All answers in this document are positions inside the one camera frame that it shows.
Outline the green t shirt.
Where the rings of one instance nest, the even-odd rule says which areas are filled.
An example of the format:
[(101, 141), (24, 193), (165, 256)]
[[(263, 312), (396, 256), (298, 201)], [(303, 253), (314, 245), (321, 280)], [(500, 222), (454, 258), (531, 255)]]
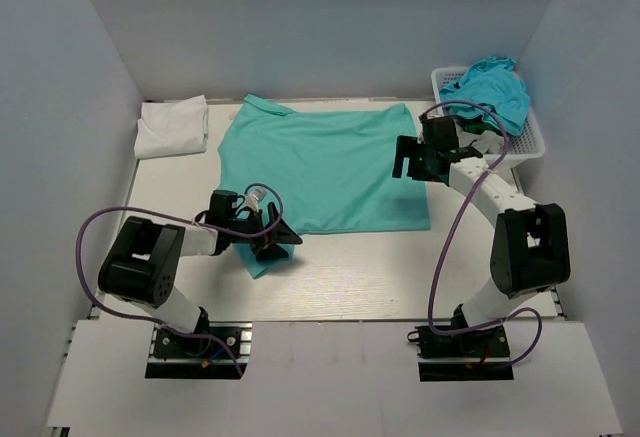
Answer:
[(272, 187), (298, 234), (428, 230), (426, 187), (392, 176), (410, 110), (300, 112), (247, 95), (218, 147), (219, 187)]

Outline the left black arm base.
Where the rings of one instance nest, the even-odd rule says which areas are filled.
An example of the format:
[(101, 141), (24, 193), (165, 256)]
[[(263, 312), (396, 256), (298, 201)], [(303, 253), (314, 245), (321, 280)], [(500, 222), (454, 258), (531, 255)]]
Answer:
[[(241, 372), (248, 366), (252, 323), (209, 324), (209, 333), (220, 339), (237, 360)], [(239, 380), (233, 360), (217, 341), (187, 339), (156, 327), (146, 363), (147, 379)]]

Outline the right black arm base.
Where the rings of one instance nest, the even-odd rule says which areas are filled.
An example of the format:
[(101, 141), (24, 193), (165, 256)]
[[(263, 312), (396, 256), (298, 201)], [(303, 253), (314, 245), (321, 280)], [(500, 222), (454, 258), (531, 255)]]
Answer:
[(512, 381), (511, 355), (503, 326), (460, 335), (437, 335), (416, 326), (407, 341), (417, 347), (421, 382)]

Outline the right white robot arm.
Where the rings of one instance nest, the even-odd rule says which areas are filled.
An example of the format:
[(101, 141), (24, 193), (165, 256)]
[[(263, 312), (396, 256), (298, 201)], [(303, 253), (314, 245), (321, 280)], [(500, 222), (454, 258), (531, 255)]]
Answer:
[(473, 147), (460, 145), (450, 116), (419, 118), (418, 137), (400, 136), (392, 175), (442, 183), (463, 196), (438, 257), (428, 297), (427, 318), (434, 318), (437, 287), (455, 233), (469, 206), (494, 230), (490, 278), (457, 309), (451, 329), (453, 347), (472, 356), (488, 342), (486, 329), (523, 313), (524, 303), (566, 282), (571, 273), (566, 215), (557, 204), (540, 204), (518, 192)]

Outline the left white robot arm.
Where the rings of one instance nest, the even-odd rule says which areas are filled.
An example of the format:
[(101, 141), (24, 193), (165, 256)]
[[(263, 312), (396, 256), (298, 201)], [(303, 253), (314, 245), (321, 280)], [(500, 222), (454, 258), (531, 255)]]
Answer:
[(303, 240), (284, 221), (278, 201), (260, 208), (265, 195), (260, 186), (243, 194), (216, 190), (209, 208), (184, 226), (127, 218), (100, 269), (99, 289), (177, 330), (180, 348), (191, 356), (202, 355), (212, 334), (206, 311), (175, 288), (179, 261), (218, 256), (233, 244), (246, 247), (259, 264), (288, 258), (286, 248)]

